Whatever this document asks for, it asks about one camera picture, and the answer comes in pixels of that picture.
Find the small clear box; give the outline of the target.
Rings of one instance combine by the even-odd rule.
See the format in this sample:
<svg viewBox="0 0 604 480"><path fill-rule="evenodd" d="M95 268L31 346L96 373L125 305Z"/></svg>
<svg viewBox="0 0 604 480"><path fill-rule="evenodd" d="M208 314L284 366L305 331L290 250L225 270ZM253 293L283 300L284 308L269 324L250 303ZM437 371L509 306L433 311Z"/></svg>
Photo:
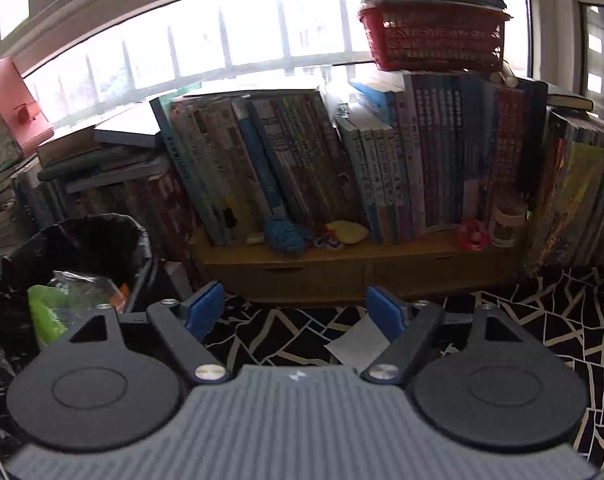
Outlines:
<svg viewBox="0 0 604 480"><path fill-rule="evenodd" d="M495 198L488 225L488 238L498 248L515 247L526 226L526 205L517 197Z"/></svg>

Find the wooden drawer shelf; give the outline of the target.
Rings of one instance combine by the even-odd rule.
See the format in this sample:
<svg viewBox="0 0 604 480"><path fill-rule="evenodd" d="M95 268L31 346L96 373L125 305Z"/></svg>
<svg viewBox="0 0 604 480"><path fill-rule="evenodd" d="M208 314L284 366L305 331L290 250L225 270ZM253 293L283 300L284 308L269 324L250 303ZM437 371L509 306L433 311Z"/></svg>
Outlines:
<svg viewBox="0 0 604 480"><path fill-rule="evenodd" d="M309 248L300 255L281 254L265 244L214 247L199 234L190 252L204 280L273 306L357 304L370 286L422 299L509 280L520 263L517 248L463 250L453 231L401 245L365 240L338 250Z"/></svg>

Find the green white snack bag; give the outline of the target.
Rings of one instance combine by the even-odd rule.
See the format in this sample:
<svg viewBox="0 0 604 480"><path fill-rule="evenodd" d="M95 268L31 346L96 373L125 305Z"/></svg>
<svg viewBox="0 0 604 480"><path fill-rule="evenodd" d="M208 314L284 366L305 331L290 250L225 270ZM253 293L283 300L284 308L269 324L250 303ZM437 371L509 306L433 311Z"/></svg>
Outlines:
<svg viewBox="0 0 604 480"><path fill-rule="evenodd" d="M34 285L29 287L27 298L38 344L46 347L72 324L67 293L55 286Z"/></svg>

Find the orange peel slice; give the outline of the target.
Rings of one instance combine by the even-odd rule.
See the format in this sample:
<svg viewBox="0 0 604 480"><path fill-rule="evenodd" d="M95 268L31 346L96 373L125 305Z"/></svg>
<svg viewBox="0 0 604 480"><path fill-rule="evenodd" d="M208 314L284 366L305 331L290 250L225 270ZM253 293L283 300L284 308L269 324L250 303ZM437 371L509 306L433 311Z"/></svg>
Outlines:
<svg viewBox="0 0 604 480"><path fill-rule="evenodd" d="M110 304L118 313L123 313L126 309L127 302L130 296L130 290L127 284L123 284L117 289L117 292L110 298Z"/></svg>

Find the pink cardboard box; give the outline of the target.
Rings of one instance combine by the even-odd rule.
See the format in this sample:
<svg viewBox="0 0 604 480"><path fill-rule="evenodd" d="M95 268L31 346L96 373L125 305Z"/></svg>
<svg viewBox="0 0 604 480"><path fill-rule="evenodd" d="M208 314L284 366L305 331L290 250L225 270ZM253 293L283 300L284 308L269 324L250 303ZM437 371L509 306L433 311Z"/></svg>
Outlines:
<svg viewBox="0 0 604 480"><path fill-rule="evenodd" d="M0 58L0 174L53 136L38 102L10 58Z"/></svg>

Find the yellow plush slice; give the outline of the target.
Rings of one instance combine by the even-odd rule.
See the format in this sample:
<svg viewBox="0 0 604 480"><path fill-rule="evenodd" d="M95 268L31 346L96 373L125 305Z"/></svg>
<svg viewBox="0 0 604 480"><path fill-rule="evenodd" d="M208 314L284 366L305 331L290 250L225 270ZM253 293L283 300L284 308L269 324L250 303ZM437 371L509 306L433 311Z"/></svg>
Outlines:
<svg viewBox="0 0 604 480"><path fill-rule="evenodd" d="M344 245L356 245L364 242L370 235L369 230L359 223L344 220L329 222L326 224L326 229Z"/></svg>

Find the pink hair scrunchie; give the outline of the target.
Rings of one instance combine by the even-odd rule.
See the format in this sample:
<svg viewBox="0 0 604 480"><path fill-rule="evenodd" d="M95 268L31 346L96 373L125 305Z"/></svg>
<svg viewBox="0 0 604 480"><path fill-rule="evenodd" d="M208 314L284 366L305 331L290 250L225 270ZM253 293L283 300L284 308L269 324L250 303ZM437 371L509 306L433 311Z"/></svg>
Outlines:
<svg viewBox="0 0 604 480"><path fill-rule="evenodd" d="M459 247L468 252L480 252L488 246L488 231L484 223L477 219L467 218L462 221L456 236Z"/></svg>

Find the blue yarn ball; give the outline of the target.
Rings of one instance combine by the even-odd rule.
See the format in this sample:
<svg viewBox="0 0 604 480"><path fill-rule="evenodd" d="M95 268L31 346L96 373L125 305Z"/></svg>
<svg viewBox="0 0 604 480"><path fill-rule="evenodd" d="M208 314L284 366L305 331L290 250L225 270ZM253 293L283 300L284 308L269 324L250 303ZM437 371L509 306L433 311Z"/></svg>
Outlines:
<svg viewBox="0 0 604 480"><path fill-rule="evenodd" d="M285 255L300 254L306 246L304 229L288 219L267 218L264 236L271 249Z"/></svg>

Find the clear plastic bag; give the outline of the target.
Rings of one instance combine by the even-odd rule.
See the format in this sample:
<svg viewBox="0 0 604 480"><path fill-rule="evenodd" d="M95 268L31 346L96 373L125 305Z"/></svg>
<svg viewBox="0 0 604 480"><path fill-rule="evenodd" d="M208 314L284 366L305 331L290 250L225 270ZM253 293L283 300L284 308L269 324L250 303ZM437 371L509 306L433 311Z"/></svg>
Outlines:
<svg viewBox="0 0 604 480"><path fill-rule="evenodd" d="M118 289L109 278L73 271L54 271L49 285L62 288L67 293L68 307L77 314L100 304L112 307L110 298Z"/></svg>

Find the white paper sheet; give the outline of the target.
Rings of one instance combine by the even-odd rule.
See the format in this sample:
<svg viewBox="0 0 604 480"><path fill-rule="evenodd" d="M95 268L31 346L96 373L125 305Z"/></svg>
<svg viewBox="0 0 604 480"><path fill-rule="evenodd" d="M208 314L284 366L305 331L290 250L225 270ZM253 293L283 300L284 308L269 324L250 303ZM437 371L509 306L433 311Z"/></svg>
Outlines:
<svg viewBox="0 0 604 480"><path fill-rule="evenodd" d="M390 341L366 315L326 348L340 364L361 373L389 346Z"/></svg>

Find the red basket on books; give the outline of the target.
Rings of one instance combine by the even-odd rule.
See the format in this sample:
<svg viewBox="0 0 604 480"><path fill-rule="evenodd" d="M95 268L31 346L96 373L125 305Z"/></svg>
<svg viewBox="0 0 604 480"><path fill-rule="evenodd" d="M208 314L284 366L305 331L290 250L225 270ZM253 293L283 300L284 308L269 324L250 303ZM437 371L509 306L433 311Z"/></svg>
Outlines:
<svg viewBox="0 0 604 480"><path fill-rule="evenodd" d="M365 0L358 11L379 70L484 70L503 65L510 15L436 0Z"/></svg>

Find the row of upright books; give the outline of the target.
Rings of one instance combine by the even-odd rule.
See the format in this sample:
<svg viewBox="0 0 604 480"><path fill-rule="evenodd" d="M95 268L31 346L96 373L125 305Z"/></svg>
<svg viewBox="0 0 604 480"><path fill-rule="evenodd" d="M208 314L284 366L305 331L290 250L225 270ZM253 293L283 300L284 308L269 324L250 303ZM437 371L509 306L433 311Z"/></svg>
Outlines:
<svg viewBox="0 0 604 480"><path fill-rule="evenodd" d="M401 245L490 224L495 198L526 205L533 262L582 264L604 236L604 122L549 84L473 73L380 73L331 117L319 90L176 92L55 132L30 156L20 199L38 229L127 214L162 258L187 259L196 229L214 246L267 243L288 219L306 246L359 223Z"/></svg>

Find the black trash bag bin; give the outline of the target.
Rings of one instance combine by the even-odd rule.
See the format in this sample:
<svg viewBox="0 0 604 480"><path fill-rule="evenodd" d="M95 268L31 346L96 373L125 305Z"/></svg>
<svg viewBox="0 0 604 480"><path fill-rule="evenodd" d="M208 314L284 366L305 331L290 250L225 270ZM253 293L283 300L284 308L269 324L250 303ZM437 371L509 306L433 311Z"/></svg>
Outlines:
<svg viewBox="0 0 604 480"><path fill-rule="evenodd" d="M153 252L148 233L123 214L67 219L40 231L0 261L0 389L39 353L27 289L55 271L75 271L145 289Z"/></svg>

